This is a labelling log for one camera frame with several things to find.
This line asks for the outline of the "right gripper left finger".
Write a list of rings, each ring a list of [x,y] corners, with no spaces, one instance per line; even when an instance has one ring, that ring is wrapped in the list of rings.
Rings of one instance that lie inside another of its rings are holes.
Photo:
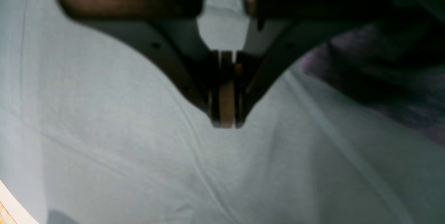
[[[57,0],[68,18],[139,52],[205,113],[228,128],[228,52],[211,50],[197,18],[204,0]]]

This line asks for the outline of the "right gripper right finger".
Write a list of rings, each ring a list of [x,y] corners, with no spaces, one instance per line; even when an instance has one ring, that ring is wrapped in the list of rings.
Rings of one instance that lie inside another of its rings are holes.
[[[249,26],[235,59],[235,127],[279,76],[332,37],[382,17],[392,0],[243,0]]]

